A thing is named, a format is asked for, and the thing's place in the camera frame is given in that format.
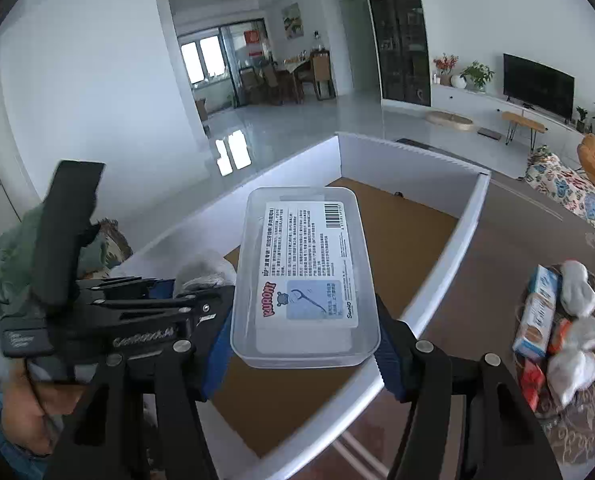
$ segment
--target human hand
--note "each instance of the human hand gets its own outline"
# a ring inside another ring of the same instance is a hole
[[[49,415],[68,415],[84,392],[78,384],[35,382],[35,389]],[[21,360],[14,362],[2,395],[2,432],[18,446],[37,455],[53,452],[53,444],[44,422],[44,411],[37,403]]]

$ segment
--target white sock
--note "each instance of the white sock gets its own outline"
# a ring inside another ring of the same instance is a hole
[[[562,306],[571,316],[587,317],[595,310],[595,291],[587,281],[589,273],[580,262],[566,260],[562,272]]]

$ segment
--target blue gripper pad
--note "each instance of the blue gripper pad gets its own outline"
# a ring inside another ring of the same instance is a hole
[[[206,375],[204,376],[201,393],[207,399],[210,399],[222,384],[224,375],[226,375],[226,368],[228,368],[228,363],[231,360],[231,316],[232,311],[229,312],[206,361]]]
[[[395,399],[404,402],[404,385],[402,384],[402,361],[395,351],[391,336],[380,323],[381,341],[373,354],[377,367],[382,374],[382,380],[386,389],[391,392]]]

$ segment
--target metal screw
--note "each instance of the metal screw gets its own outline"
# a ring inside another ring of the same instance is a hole
[[[190,350],[190,347],[191,347],[191,344],[188,339],[180,339],[178,341],[175,341],[175,343],[173,343],[173,350],[175,350],[179,354],[188,352]]]
[[[106,364],[108,366],[117,366],[122,362],[121,354],[110,354],[106,357]]]
[[[497,354],[486,354],[484,360],[491,366],[500,366],[501,359]]]
[[[417,348],[420,352],[424,354],[430,354],[431,352],[433,352],[433,349],[435,347],[433,346],[433,343],[431,343],[430,341],[426,341],[426,339],[421,339],[417,341],[417,343],[415,343],[415,348]]]

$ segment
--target cardboard box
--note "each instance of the cardboard box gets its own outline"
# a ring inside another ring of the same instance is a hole
[[[391,314],[420,336],[468,248],[489,178],[487,170],[449,156],[338,134],[186,218],[114,274],[168,278],[190,254],[206,249],[230,253],[236,262],[233,251],[253,189],[335,183],[357,194],[376,292]],[[354,368],[254,370],[234,357],[214,399],[223,418],[217,411],[200,412],[213,461],[229,478],[289,478],[348,427],[382,386],[373,358]],[[277,388],[283,388],[284,399]],[[250,449],[263,458],[238,462]]]

